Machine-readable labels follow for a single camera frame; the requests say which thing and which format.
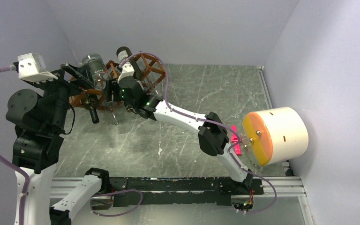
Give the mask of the clear bottle with silver cap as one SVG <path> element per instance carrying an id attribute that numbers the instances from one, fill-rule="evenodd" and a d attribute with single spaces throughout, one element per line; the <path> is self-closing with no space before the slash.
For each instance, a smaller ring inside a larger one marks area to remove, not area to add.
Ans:
<path id="1" fill-rule="evenodd" d="M 103 90 L 109 78 L 102 57 L 97 53 L 88 54 L 83 57 L 82 64 L 89 67 L 88 77 L 94 84 L 94 89 Z"/>

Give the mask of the olive wine bottle black top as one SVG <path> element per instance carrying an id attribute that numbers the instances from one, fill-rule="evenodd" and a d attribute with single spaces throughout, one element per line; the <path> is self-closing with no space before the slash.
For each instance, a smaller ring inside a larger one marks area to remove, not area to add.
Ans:
<path id="1" fill-rule="evenodd" d="M 125 63 L 129 62 L 135 70 L 134 75 L 132 77 L 135 78 L 137 81 L 141 81 L 143 78 L 143 74 L 142 74 L 137 62 L 135 61 L 135 59 L 130 57 L 133 55 L 131 50 L 126 46 L 122 46 L 117 49 L 116 54 L 120 61 L 120 68 L 122 69 L 122 66 Z"/>

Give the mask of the dark green wine bottle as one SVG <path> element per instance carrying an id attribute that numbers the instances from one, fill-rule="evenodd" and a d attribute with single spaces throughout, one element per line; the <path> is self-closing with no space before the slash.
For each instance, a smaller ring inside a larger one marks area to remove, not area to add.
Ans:
<path id="1" fill-rule="evenodd" d="M 82 105 L 90 113 L 93 124 L 99 123 L 99 117 L 97 114 L 98 99 L 96 95 L 88 95 L 82 99 Z"/>

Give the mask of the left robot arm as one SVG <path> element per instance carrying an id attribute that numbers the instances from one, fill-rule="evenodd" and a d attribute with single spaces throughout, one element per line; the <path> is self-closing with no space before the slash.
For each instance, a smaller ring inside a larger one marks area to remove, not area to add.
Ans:
<path id="1" fill-rule="evenodd" d="M 91 168 L 81 183 L 61 201 L 50 205 L 53 174 L 66 133 L 69 98 L 92 87 L 91 67 L 62 64 L 48 72 L 31 60 L 18 60 L 14 68 L 21 80 L 43 90 L 23 89 L 7 104 L 6 119 L 15 125 L 12 162 L 17 168 L 17 225 L 69 225 L 78 211 L 95 194 L 112 190 L 109 173 Z"/>

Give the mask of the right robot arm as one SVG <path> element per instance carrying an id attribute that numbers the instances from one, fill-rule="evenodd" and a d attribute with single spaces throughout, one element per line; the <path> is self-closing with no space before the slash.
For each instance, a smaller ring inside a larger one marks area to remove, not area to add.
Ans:
<path id="1" fill-rule="evenodd" d="M 233 134 L 236 131 L 225 126 L 216 113 L 205 115 L 174 106 L 164 98 L 147 93 L 131 76 L 106 81 L 103 92 L 108 101 L 122 101 L 131 112 L 144 119 L 168 122 L 195 133 L 201 151 L 221 162 L 239 194 L 246 194 L 252 188 L 252 172 L 238 158 L 235 145 L 228 137 L 229 131 Z"/>

